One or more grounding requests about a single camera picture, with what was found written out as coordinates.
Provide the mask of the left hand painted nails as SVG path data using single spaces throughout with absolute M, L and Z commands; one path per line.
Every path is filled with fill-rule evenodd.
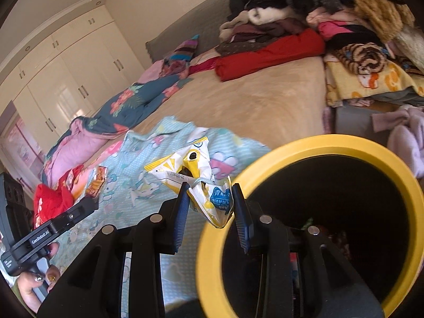
M 47 285 L 46 290 L 49 294 L 60 278 L 59 269 L 49 264 L 50 259 L 58 253 L 60 244 L 53 242 L 48 245 L 48 248 L 50 253 L 47 255 L 47 260 L 41 260 L 38 263 L 41 266 L 41 271 L 35 269 L 22 272 L 11 288 L 19 302 L 32 317 L 35 317 L 42 304 L 42 300 L 34 290 L 44 289 L 43 285 Z

